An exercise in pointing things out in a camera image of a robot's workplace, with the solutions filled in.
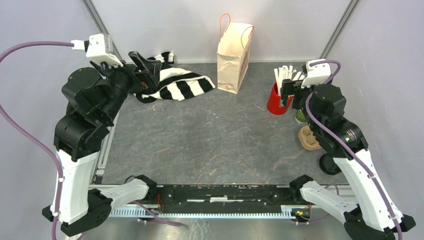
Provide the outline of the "black cup lid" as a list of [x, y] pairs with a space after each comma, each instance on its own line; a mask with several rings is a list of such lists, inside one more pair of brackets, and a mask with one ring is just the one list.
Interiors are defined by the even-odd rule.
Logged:
[[325, 153], [320, 157], [318, 166], [324, 173], [328, 175], [337, 175], [342, 172], [329, 153]]

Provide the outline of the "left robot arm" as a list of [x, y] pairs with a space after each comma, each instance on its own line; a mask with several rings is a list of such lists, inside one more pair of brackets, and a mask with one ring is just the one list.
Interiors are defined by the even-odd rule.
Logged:
[[55, 126], [53, 143], [62, 165], [55, 201], [42, 210], [52, 221], [57, 217], [60, 229], [68, 237], [79, 236], [100, 226], [115, 209], [133, 201], [153, 203], [155, 183], [146, 176], [106, 190], [90, 189], [92, 171], [104, 138], [114, 126], [129, 94], [159, 85], [164, 61], [142, 57], [131, 51], [132, 63], [92, 63], [72, 72], [62, 94], [68, 100], [66, 114]]

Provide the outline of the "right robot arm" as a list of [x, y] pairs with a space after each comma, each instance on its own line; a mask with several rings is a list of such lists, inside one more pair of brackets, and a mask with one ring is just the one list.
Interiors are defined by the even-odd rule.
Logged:
[[292, 107], [301, 110], [319, 145], [346, 177], [356, 202], [322, 187], [307, 175], [293, 180], [289, 199], [317, 205], [344, 226], [353, 240], [401, 240], [415, 227], [387, 194], [374, 167], [367, 140], [361, 129], [344, 117], [346, 98], [328, 82], [304, 86], [300, 80], [284, 80], [281, 101], [293, 96]]

